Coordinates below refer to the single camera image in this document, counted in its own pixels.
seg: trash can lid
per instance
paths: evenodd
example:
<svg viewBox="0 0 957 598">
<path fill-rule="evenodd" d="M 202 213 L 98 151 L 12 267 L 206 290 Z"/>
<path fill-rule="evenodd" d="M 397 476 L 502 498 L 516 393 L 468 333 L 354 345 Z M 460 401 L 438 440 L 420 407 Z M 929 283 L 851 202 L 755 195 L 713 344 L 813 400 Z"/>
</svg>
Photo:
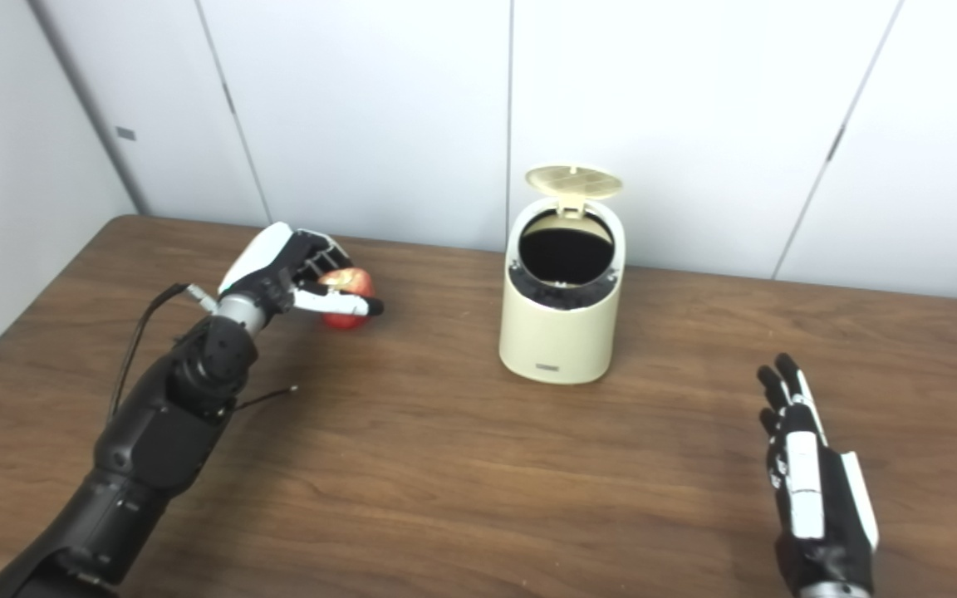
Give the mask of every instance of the trash can lid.
<svg viewBox="0 0 957 598">
<path fill-rule="evenodd" d="M 580 215 L 586 200 L 607 199 L 622 190 L 622 181 L 614 174 L 577 164 L 537 166 L 527 172 L 527 182 L 539 192 L 557 198 L 558 212 Z"/>
</svg>

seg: cream trash can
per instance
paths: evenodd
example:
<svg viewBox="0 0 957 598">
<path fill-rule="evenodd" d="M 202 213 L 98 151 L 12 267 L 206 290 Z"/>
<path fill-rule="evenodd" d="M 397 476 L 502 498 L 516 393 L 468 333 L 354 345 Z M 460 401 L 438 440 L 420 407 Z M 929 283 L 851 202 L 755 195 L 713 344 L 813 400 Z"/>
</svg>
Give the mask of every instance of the cream trash can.
<svg viewBox="0 0 957 598">
<path fill-rule="evenodd" d="M 597 200 L 622 189 L 580 165 L 540 166 L 527 182 L 547 196 L 508 235 L 501 361 L 524 378 L 592 382 L 607 371 L 626 265 L 622 223 Z"/>
</svg>

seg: robotic arm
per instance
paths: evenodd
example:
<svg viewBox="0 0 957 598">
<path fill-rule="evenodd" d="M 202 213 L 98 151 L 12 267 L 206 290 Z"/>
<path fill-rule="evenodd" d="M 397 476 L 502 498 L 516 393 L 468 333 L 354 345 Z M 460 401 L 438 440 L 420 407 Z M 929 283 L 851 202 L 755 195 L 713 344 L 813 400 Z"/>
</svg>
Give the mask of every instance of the robotic arm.
<svg viewBox="0 0 957 598">
<path fill-rule="evenodd" d="M 782 533 L 778 568 L 797 598 L 870 598 L 877 522 L 859 459 L 828 446 L 812 391 L 793 358 L 759 368 L 770 406 L 759 414 L 770 435 L 767 469 Z"/>
<path fill-rule="evenodd" d="M 258 358 L 292 307 L 375 316 L 377 299 L 316 283 L 352 265 L 328 238 L 276 223 L 228 270 L 210 313 L 140 378 L 95 443 L 95 466 L 46 531 L 0 572 L 0 598 L 114 596 L 169 501 L 197 479 Z"/>
</svg>

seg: apple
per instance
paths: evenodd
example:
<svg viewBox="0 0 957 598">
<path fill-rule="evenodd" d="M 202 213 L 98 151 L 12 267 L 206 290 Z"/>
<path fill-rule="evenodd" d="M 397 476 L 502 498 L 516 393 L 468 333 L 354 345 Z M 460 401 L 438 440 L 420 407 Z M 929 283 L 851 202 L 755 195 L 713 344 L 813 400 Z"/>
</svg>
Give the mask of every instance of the apple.
<svg viewBox="0 0 957 598">
<path fill-rule="evenodd" d="M 342 268 L 328 272 L 320 277 L 320 284 L 326 284 L 335 291 L 353 292 L 354 295 L 371 297 L 375 295 L 375 285 L 371 282 L 371 275 L 362 268 Z M 320 314 L 323 323 L 331 328 L 349 330 L 368 321 L 365 316 L 351 316 L 347 314 Z"/>
</svg>

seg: cable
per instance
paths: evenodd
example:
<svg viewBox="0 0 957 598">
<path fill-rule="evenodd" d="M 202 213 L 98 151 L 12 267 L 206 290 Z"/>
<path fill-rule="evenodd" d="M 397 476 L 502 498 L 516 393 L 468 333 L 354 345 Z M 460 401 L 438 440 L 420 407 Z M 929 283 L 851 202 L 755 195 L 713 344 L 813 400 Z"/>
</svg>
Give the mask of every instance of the cable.
<svg viewBox="0 0 957 598">
<path fill-rule="evenodd" d="M 120 364 L 120 374 L 117 375 L 117 383 L 114 385 L 113 395 L 110 397 L 110 413 L 106 416 L 107 424 L 113 419 L 113 416 L 117 415 L 117 409 L 120 406 L 120 395 L 123 393 L 123 390 L 125 390 L 125 379 L 128 378 L 128 370 L 132 367 L 135 349 L 140 345 L 140 340 L 143 338 L 143 330 L 147 322 L 150 321 L 150 316 L 157 311 L 157 307 L 163 306 L 172 297 L 187 291 L 187 287 L 189 287 L 187 284 L 175 283 L 172 287 L 166 288 L 150 302 L 147 309 L 143 311 L 143 315 L 140 316 L 140 321 L 136 322 L 135 332 L 132 333 L 132 341 L 128 345 L 128 351 L 125 353 L 125 360 Z"/>
<path fill-rule="evenodd" d="M 296 390 L 297 390 L 297 384 L 295 384 L 294 386 L 288 386 L 286 387 L 286 389 L 273 390 L 271 391 L 271 393 L 261 395 L 255 399 L 251 399 L 249 401 L 244 402 L 244 404 L 235 406 L 234 411 L 243 411 L 243 409 L 246 409 L 248 406 L 254 406 L 255 404 L 259 404 L 259 402 L 261 401 L 274 399 L 280 395 L 289 395 L 290 393 L 293 393 L 293 391 L 296 391 Z"/>
</svg>

